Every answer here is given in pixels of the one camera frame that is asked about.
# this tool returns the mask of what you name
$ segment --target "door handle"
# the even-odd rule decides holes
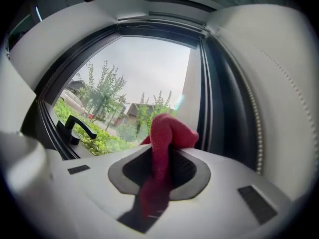
[[[70,144],[78,145],[80,142],[80,136],[72,131],[76,123],[84,129],[84,131],[89,135],[90,138],[96,138],[97,135],[96,133],[94,133],[93,130],[91,130],[84,122],[72,115],[69,116],[65,125],[62,121],[59,120],[56,128]]]

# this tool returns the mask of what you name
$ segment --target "green shrub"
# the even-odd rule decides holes
[[[63,122],[66,122],[70,115],[79,118],[97,134],[95,139],[91,139],[82,127],[77,124],[74,127],[75,133],[81,138],[82,145],[96,156],[129,149],[135,146],[133,143],[126,142],[119,137],[109,135],[105,130],[101,129],[96,124],[91,123],[89,119],[81,117],[67,106],[62,99],[59,99],[56,102],[54,111]]]

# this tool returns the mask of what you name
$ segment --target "red cloth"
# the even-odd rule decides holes
[[[156,215],[168,206],[171,182],[168,165],[168,146],[176,148],[194,147],[198,133],[170,114],[156,115],[152,121],[150,135],[142,144],[152,144],[152,176],[140,191],[142,214]]]

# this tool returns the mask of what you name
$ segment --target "window pane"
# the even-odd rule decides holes
[[[122,37],[80,68],[67,89],[83,104],[76,111],[61,99],[58,117],[82,119],[96,133],[92,140],[75,131],[94,155],[139,145],[160,113],[176,115],[181,103],[191,48],[141,37]]]

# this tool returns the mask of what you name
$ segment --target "black rectangular slot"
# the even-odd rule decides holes
[[[83,172],[88,169],[90,169],[90,167],[88,167],[87,165],[81,165],[81,166],[69,168],[68,171],[70,174],[75,174],[75,173]]]
[[[240,188],[238,189],[238,192],[258,220],[259,224],[262,225],[277,215],[274,208],[272,208],[252,186]]]

